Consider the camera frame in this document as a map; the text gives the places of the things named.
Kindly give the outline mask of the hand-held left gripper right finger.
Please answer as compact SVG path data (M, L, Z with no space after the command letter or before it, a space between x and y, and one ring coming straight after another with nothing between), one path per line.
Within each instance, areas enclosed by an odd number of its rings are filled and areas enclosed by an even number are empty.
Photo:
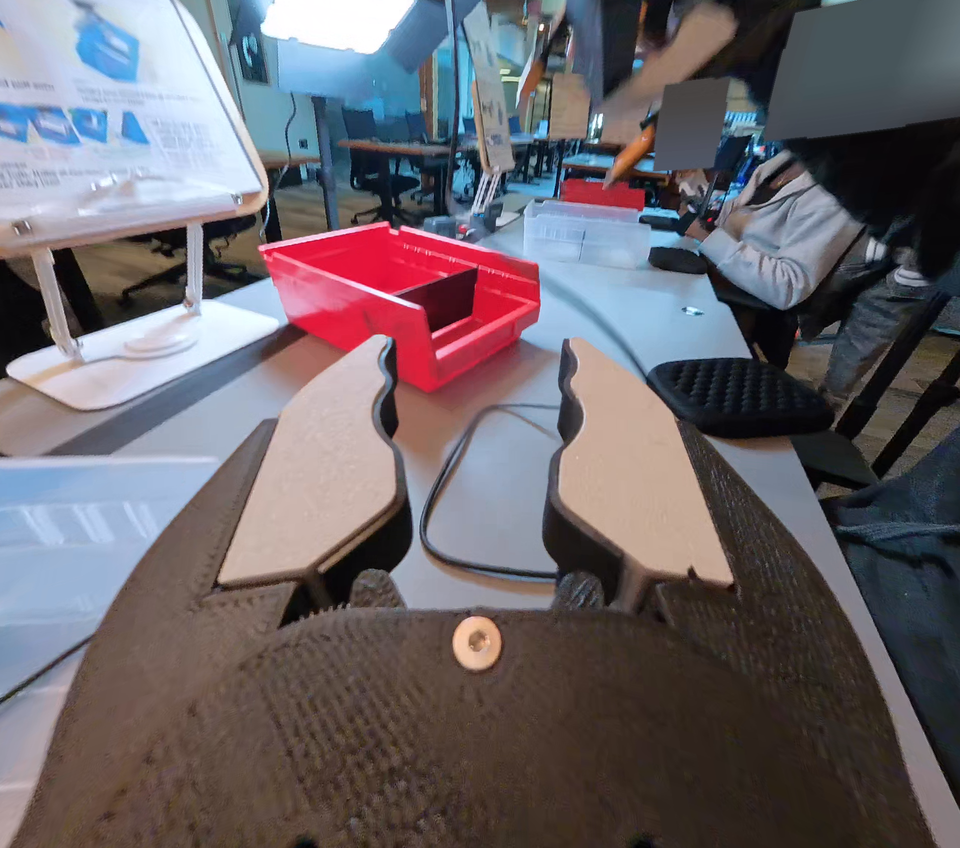
M732 591L734 572L681 425L647 384L582 338L563 341L561 444L543 544L558 574L590 575L606 605L636 612L662 582Z

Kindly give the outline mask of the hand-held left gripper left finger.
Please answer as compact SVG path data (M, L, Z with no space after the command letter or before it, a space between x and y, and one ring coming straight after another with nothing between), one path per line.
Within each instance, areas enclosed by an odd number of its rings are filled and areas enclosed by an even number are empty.
M218 573L224 590L291 582L319 609L406 556L413 523L393 339L373 335L278 415Z

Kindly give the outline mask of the black usb cable red ends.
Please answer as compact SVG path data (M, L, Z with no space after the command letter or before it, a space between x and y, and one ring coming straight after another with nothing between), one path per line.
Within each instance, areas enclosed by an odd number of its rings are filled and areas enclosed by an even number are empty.
M460 570L469 574L475 574L488 578L496 578L507 581L517 581L521 583L554 583L557 578L557 569L537 570L530 568L518 568L511 566L498 566L484 564L476 561L470 561L455 557L439 549L429 538L429 524L434 515L437 506L442 500L451 478L459 469L464 457L466 456L471 442L474 439L479 427L489 417L494 414L510 415L520 421L544 431L545 428L534 422L527 413L530 411L556 412L560 406L554 403L541 403L532 401L501 402L481 408L468 422L459 438L454 442L443 459L438 473L426 495L426 500L421 509L417 535L423 551L438 565Z

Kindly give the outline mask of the red plastic bin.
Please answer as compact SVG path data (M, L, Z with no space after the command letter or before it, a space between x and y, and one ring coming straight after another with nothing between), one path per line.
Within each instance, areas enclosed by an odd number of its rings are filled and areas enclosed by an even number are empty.
M541 311L534 262L385 222L259 252L290 324L344 351L392 338L398 377L426 393L509 347Z
M631 187L628 182L605 187L599 179L567 179L560 185L559 199L570 204L642 211L646 191L643 187Z

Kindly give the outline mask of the clear plastic box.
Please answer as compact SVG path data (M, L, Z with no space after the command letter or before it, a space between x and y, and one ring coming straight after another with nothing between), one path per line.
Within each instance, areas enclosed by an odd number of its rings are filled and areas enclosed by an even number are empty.
M126 578L218 469L211 457L1 462L1 693L93 634Z
M635 209L532 201L523 212L523 255L543 263L635 270L651 249L651 231Z

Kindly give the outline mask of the person's legs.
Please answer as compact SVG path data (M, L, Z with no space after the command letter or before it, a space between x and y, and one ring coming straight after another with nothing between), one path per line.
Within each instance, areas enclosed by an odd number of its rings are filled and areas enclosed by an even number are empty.
M821 505L958 797L958 430L905 473Z

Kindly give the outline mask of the orange hand tool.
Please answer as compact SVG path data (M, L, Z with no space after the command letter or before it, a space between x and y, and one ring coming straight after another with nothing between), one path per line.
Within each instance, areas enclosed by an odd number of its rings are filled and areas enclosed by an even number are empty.
M649 113L638 125L634 137L614 158L610 169L606 171L603 187L606 190L622 182L630 171L647 157L655 147L659 113Z

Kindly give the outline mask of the black office chair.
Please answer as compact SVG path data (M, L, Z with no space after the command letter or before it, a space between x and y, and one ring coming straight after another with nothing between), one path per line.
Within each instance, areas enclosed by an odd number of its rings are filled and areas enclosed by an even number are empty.
M377 122L371 110L342 108L342 120L348 141L378 141ZM416 220L402 208L402 195L418 188L419 180L400 173L399 158L393 165L387 154L369 147L348 147L348 150L350 188L378 198L376 207L357 212L350 223L358 226L361 221L370 221L389 222L394 227L413 226Z

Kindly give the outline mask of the tan document board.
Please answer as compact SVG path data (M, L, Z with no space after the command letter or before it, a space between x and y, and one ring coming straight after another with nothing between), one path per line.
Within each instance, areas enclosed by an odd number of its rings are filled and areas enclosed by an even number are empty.
M499 182L515 168L513 144L499 62L484 0L463 21L463 31L473 66L473 110L481 174L471 209L471 226L493 230L487 222Z

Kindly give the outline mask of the black office chair frame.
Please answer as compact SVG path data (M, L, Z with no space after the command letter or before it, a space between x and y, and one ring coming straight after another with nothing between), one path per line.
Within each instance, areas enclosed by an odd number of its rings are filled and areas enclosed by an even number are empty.
M906 420L877 458L868 463L855 438L874 416L883 395L917 350L945 308L959 296L958 278L944 281L933 297L913 316L876 365L861 391L849 402L834 428L791 439L811 487L823 483L858 491L879 482L901 458L931 419L958 403L959 353L920 394Z

